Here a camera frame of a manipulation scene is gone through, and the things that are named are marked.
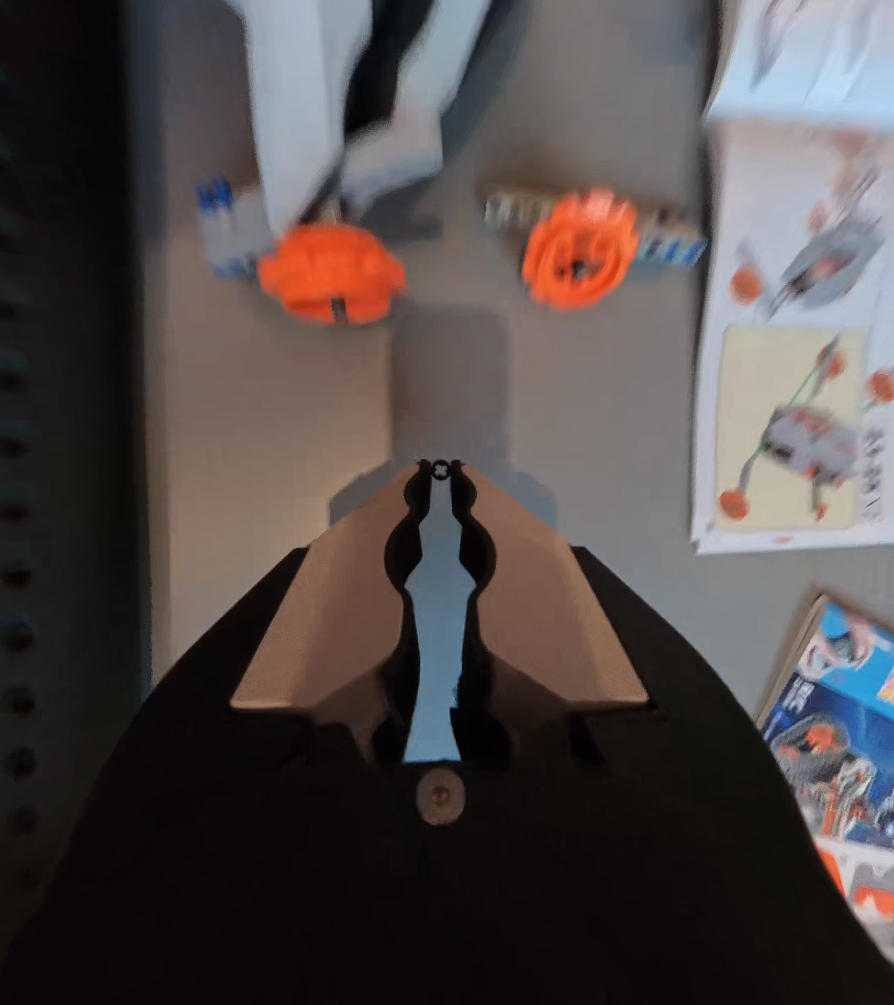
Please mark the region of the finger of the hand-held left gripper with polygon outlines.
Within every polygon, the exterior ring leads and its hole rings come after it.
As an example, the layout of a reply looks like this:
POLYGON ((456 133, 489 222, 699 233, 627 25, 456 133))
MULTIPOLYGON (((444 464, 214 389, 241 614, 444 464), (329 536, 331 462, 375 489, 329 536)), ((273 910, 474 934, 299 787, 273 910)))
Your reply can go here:
POLYGON ((379 200, 441 171, 443 122, 487 19, 484 1, 385 4, 345 107, 344 200, 379 200))
POLYGON ((373 31, 370 1, 231 1, 242 21, 269 227, 300 221, 340 164, 345 100, 373 31))

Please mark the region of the blue printed leaflet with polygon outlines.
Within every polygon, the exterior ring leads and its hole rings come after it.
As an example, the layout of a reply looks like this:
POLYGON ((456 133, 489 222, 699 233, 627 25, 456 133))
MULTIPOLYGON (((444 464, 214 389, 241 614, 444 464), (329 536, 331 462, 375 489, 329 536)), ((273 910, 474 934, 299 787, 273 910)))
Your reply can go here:
POLYGON ((894 851, 894 633, 818 593, 756 718, 816 838, 894 851))

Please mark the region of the black dotted mat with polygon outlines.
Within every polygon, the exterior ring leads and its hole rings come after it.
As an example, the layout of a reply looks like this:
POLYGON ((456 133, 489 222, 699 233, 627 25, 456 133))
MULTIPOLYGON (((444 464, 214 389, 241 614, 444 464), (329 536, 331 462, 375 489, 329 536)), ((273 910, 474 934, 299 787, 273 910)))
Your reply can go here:
POLYGON ((0 969, 139 701, 122 2, 0 1, 0 969))

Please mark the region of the white instruction booklet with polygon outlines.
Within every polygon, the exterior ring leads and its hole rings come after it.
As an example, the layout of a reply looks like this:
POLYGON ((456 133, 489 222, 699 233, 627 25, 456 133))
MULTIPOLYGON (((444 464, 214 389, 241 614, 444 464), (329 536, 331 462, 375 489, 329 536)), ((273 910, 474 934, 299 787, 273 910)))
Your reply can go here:
POLYGON ((894 545, 894 1, 720 15, 691 541, 894 545))

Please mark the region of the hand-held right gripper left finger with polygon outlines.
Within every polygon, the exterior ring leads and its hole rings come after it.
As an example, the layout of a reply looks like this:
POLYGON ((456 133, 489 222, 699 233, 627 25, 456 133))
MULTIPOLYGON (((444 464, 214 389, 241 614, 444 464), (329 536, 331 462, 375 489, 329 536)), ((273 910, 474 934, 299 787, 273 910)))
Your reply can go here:
POLYGON ((419 461, 316 538, 231 697, 239 712, 346 727, 365 758, 404 758, 419 684, 414 605, 432 464, 419 461))

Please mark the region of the orange wheel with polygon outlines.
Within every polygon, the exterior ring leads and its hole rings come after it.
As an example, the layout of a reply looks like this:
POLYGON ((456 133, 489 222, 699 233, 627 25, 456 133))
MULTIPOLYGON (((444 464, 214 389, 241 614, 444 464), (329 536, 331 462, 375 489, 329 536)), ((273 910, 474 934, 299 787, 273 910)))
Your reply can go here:
POLYGON ((595 306, 632 270, 689 270, 708 246, 682 210, 603 187, 498 185, 486 191, 483 219, 496 233, 521 238, 529 297, 558 311, 595 306))
POLYGON ((293 318, 362 327, 385 320, 406 272, 378 236, 355 225, 325 191, 276 237, 260 188, 217 176, 195 187, 204 257, 219 280, 256 286, 293 318))

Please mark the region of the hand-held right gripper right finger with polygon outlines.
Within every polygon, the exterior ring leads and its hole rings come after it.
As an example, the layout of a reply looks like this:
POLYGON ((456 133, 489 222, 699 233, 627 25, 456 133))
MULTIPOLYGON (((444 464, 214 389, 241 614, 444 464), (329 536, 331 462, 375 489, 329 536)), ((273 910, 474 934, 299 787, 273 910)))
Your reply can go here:
POLYGON ((571 544, 469 464, 450 464, 473 582, 451 723, 462 759, 508 762, 576 719, 649 694, 571 544))

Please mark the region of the grey desk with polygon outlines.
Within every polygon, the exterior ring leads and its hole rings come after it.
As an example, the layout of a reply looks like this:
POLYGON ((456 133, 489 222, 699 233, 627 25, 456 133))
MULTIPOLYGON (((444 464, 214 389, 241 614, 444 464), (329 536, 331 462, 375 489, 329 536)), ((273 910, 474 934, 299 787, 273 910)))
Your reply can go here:
POLYGON ((608 184, 703 208, 715 2, 529 2, 516 56, 398 247, 389 323, 334 331, 215 278, 196 187, 255 176, 224 2, 127 2, 141 269, 149 691, 275 564, 418 459, 461 459, 585 546, 756 711, 820 586, 894 627, 894 546, 698 557, 689 541, 702 270, 556 315, 479 219, 482 182, 608 184))

